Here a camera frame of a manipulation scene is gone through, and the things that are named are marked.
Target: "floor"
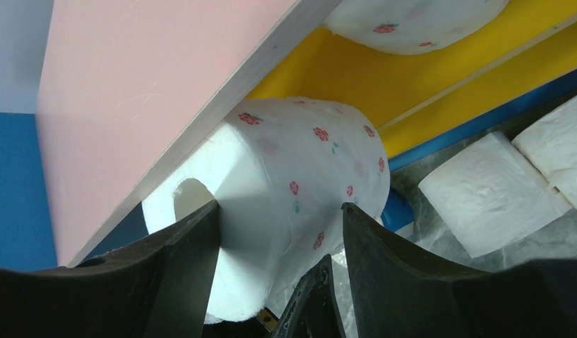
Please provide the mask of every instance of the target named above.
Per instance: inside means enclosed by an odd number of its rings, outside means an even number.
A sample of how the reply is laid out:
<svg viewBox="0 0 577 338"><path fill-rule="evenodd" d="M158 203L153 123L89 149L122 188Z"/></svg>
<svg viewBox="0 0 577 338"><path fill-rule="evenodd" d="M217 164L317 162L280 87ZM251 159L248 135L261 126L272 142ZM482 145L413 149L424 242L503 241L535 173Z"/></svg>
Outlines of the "floor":
<svg viewBox="0 0 577 338"><path fill-rule="evenodd" d="M456 263L488 272L504 270L534 258L577 258L577 211L574 209L521 241L488 255L471 258L417 187L433 169L489 132L501 131L513 139L576 94L577 90L572 91L394 171L393 187L407 197L414 209L415 236L412 240L415 244ZM346 261L344 255L334 258L334 288L345 333L350 338L358 337ZM289 288L270 299L266 305L280 316L291 295L292 288Z"/></svg>

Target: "white wall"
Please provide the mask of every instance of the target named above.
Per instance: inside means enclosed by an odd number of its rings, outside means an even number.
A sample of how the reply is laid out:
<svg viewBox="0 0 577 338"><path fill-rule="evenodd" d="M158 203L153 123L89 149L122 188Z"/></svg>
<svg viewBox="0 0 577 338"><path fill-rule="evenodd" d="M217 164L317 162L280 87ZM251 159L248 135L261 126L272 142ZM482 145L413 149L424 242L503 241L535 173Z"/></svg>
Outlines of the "white wall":
<svg viewBox="0 0 577 338"><path fill-rule="evenodd" d="M35 113L53 0L0 0L0 113Z"/></svg>

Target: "toilet paper roll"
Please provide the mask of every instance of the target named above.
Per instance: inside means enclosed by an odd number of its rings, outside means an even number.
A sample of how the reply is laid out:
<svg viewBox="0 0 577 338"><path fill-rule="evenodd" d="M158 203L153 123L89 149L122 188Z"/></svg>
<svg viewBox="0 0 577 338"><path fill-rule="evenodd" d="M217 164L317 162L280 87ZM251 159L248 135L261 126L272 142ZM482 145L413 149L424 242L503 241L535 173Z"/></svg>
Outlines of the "toilet paper roll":
<svg viewBox="0 0 577 338"><path fill-rule="evenodd" d="M508 0L344 0L325 20L334 33L378 51L422 54L495 18Z"/></svg>
<svg viewBox="0 0 577 338"><path fill-rule="evenodd" d="M270 294L341 249L343 202L377 218L390 189L386 152L368 119L306 98L241 102L144 200L150 232L203 203L197 181L221 207L209 323L253 317Z"/></svg>
<svg viewBox="0 0 577 338"><path fill-rule="evenodd" d="M500 133L468 146L419 188L473 258L522 239L571 209Z"/></svg>
<svg viewBox="0 0 577 338"><path fill-rule="evenodd" d="M577 96L532 124L512 143L577 209Z"/></svg>

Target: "yellow panel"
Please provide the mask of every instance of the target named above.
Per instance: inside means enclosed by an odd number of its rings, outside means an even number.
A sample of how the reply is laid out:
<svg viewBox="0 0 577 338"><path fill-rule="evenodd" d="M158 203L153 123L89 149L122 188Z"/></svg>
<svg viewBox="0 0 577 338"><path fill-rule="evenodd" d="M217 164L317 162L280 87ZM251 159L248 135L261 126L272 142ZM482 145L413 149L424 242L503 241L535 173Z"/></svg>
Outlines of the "yellow panel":
<svg viewBox="0 0 577 338"><path fill-rule="evenodd" d="M577 20L577 0L511 0L494 21L441 51L380 53L322 28L250 94L342 101L383 125Z"/></svg>
<svg viewBox="0 0 577 338"><path fill-rule="evenodd" d="M577 23L381 132L398 155L577 69Z"/></svg>

